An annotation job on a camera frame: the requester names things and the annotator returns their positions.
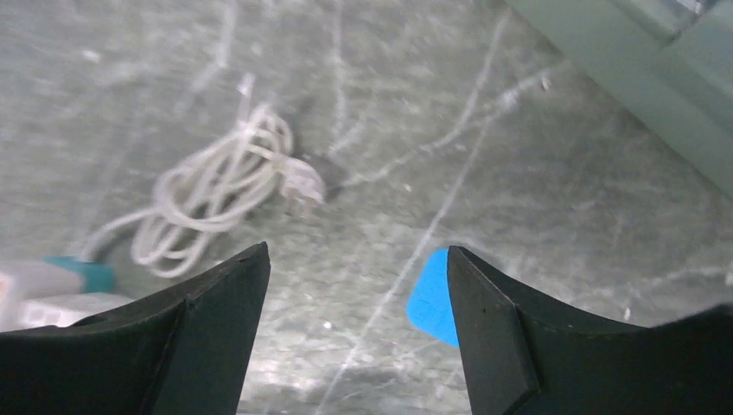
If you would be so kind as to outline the white blue charger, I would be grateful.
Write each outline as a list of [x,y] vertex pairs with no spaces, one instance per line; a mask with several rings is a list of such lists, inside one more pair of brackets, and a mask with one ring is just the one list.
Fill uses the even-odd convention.
[[406,305],[406,315],[417,329],[458,348],[447,270],[448,248],[434,251],[419,273]]

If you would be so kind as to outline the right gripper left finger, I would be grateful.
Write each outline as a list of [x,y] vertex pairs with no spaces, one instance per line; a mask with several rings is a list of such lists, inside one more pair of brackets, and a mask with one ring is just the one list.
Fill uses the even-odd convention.
[[72,326],[1,336],[4,414],[234,414],[271,275],[258,243]]

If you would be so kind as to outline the white cube socket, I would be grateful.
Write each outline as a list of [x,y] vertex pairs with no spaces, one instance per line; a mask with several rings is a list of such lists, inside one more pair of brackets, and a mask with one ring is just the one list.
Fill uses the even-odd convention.
[[1,264],[1,330],[69,327],[132,300],[114,294],[115,275],[73,257]]

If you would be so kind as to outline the green plastic toolbox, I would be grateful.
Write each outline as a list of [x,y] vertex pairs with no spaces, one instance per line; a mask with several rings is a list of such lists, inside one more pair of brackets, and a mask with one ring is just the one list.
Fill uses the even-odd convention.
[[730,1],[512,1],[510,6],[731,195]]

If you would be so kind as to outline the teal power strip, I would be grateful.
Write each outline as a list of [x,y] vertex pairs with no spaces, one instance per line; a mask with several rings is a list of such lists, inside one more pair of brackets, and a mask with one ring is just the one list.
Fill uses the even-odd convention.
[[275,193],[302,214],[323,204],[326,183],[311,164],[293,156],[290,126],[271,105],[251,105],[254,83],[251,73],[240,81],[237,118],[225,135],[157,177],[148,207],[103,225],[78,254],[46,263],[80,275],[86,292],[110,291],[114,273],[98,257],[118,231],[136,224],[132,262],[153,276],[180,278],[219,235]]

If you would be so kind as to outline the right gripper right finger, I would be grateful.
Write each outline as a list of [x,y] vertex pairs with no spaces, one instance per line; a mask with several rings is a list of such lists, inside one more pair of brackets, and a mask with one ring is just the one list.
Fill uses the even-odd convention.
[[447,278],[474,414],[729,414],[732,307],[650,328],[580,310],[462,246]]

